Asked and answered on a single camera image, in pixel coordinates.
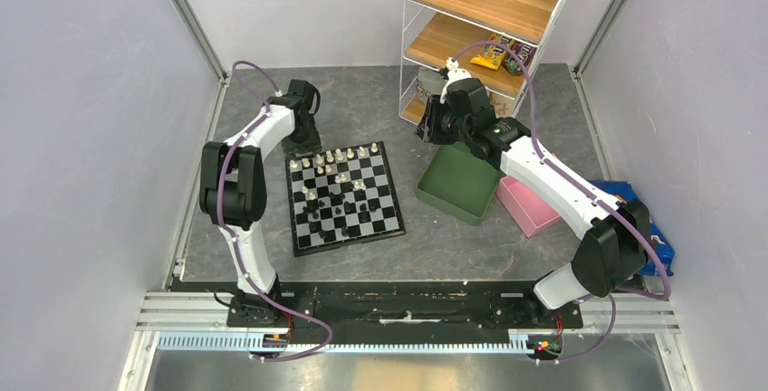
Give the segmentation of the black white chessboard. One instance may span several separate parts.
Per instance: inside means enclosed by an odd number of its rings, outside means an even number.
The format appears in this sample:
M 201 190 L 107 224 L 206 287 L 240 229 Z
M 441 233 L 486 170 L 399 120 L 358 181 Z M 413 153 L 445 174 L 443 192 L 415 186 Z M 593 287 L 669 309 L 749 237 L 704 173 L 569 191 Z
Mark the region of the black white chessboard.
M 406 233 L 382 141 L 288 157 L 284 166 L 294 256 Z

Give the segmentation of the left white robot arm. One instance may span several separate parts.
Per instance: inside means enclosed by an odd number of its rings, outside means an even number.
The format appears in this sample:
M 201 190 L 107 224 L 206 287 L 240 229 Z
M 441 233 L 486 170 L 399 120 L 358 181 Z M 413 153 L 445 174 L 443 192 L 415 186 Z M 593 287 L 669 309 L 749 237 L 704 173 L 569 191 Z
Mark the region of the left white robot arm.
M 225 237 L 237 274 L 231 325 L 269 327 L 290 315 L 279 298 L 279 279 L 262 231 L 264 158 L 283 140 L 302 145 L 316 138 L 311 110 L 319 101 L 311 83 L 292 80 L 287 92 L 276 92 L 238 133 L 203 146 L 199 207 Z

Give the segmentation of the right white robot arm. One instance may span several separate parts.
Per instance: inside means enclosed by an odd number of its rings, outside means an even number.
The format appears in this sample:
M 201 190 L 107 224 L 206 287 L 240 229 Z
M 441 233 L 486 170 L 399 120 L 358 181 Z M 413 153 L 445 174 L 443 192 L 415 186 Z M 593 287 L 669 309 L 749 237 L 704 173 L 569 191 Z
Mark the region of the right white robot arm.
M 645 205 L 620 202 L 567 167 L 520 121 L 497 117 L 484 84 L 457 61 L 448 59 L 440 74 L 444 86 L 427 102 L 418 136 L 436 145 L 463 143 L 473 157 L 531 189 L 580 241 L 571 261 L 543 276 L 523 301 L 530 324 L 547 326 L 560 307 L 584 296 L 608 296 L 648 263 Z

